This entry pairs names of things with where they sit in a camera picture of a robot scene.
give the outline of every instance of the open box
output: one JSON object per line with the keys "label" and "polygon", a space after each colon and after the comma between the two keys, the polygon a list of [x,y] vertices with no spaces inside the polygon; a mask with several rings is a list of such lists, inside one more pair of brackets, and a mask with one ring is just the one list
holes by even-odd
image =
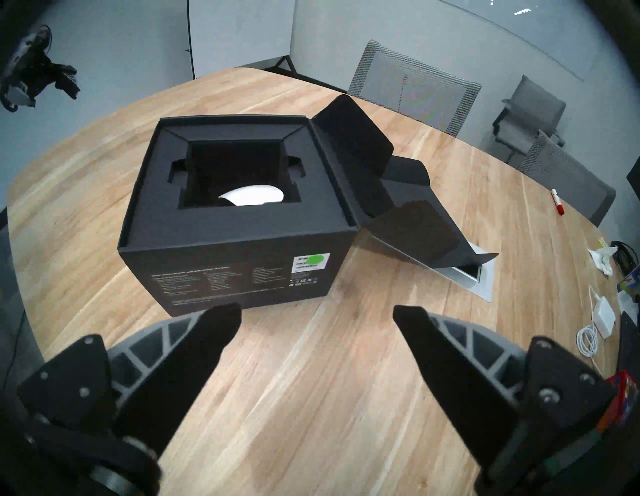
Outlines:
{"label": "open box", "polygon": [[[118,252],[172,316],[324,296],[356,232],[428,267],[468,277],[476,254],[416,160],[347,95],[312,119],[232,115],[160,119],[124,218]],[[220,195],[267,184],[282,202]]]}

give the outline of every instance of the white power adapter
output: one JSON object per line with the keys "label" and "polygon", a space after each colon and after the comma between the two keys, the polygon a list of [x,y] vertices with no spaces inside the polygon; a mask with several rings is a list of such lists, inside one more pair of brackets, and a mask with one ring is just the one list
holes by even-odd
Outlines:
{"label": "white power adapter", "polygon": [[[596,298],[595,307],[591,301],[591,293]],[[589,286],[589,307],[591,308],[591,325],[578,331],[575,336],[575,343],[580,353],[589,357],[595,369],[602,375],[595,360],[593,360],[593,355],[598,353],[598,333],[603,339],[611,336],[613,325],[616,323],[616,314],[613,312],[613,308],[611,308],[607,298],[598,296],[591,286]]]}
{"label": "white power adapter", "polygon": [[593,309],[593,325],[600,333],[603,339],[611,336],[613,332],[613,324],[616,323],[616,314],[607,301],[607,298],[596,296],[596,306]]}

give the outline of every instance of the box lid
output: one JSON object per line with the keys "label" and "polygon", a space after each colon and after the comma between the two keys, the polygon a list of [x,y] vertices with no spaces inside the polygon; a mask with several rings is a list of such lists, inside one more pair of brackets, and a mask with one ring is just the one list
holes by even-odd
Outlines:
{"label": "box lid", "polygon": [[347,95],[311,119],[334,179],[358,225],[381,242],[432,268],[480,266],[498,253],[476,253],[413,159],[393,144]]}

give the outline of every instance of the wood grain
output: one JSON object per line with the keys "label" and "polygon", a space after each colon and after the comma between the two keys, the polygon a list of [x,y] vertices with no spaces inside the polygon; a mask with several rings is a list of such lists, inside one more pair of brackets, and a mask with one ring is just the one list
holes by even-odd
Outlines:
{"label": "wood grain", "polygon": [[[134,103],[30,164],[9,190],[20,292],[46,359],[88,333],[112,346],[168,315],[116,252],[157,120],[201,114],[314,116],[337,93],[226,70]],[[526,348],[544,334],[577,354],[588,286],[616,301],[616,272],[587,247],[601,233],[549,192],[466,143],[358,100],[396,155],[421,160],[465,236],[499,252],[493,302],[398,258],[362,231],[325,298],[243,312],[161,458],[162,494],[472,493],[477,465],[423,383],[395,304],[487,326]],[[616,303],[612,303],[618,312]],[[614,372],[618,332],[596,361]]]}

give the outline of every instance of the charging cable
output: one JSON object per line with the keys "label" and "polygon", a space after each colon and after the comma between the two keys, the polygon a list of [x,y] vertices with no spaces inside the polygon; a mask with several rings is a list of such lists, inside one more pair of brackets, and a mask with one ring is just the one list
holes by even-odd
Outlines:
{"label": "charging cable", "polygon": [[575,343],[578,345],[578,350],[582,354],[582,356],[588,356],[591,359],[591,363],[598,371],[598,374],[602,375],[600,369],[596,365],[596,362],[593,360],[593,355],[598,353],[598,330],[596,326],[593,324],[593,300],[591,299],[591,292],[593,291],[593,296],[596,298],[596,302],[600,301],[600,297],[595,292],[594,288],[589,285],[589,306],[591,307],[591,325],[586,326],[578,331],[578,334],[575,335]]}

